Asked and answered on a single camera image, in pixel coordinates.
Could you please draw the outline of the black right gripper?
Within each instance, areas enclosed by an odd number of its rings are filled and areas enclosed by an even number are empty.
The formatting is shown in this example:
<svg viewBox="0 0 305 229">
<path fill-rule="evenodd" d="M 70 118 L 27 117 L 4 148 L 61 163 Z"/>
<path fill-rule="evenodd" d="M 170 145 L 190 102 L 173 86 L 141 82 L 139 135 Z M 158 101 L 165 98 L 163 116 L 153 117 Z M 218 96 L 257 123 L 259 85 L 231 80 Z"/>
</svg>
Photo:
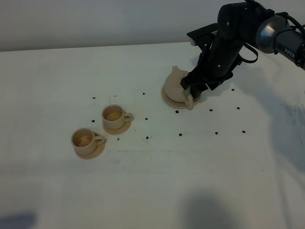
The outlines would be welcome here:
<svg viewBox="0 0 305 229">
<path fill-rule="evenodd" d="M 208 88 L 214 90 L 229 74 L 239 51 L 241 39 L 225 39 L 219 32 L 215 35 L 211 48 L 203 54 L 197 66 L 181 80 L 183 89 L 190 86 L 193 99 L 198 98 Z"/>
</svg>

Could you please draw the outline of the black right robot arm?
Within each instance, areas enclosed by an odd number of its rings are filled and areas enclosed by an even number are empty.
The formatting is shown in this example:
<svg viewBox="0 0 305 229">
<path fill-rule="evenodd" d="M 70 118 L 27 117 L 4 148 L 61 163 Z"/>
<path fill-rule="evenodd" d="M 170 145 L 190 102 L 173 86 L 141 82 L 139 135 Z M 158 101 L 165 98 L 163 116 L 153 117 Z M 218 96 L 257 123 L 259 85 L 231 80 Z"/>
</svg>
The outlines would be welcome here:
<svg viewBox="0 0 305 229">
<path fill-rule="evenodd" d="M 217 23 L 187 33 L 201 49 L 197 66 L 181 79 L 194 99 L 232 78 L 242 62 L 254 63 L 239 54 L 242 47 L 255 55 L 280 53 L 297 67 L 305 67 L 305 29 L 286 12 L 275 13 L 254 0 L 223 5 Z"/>
</svg>

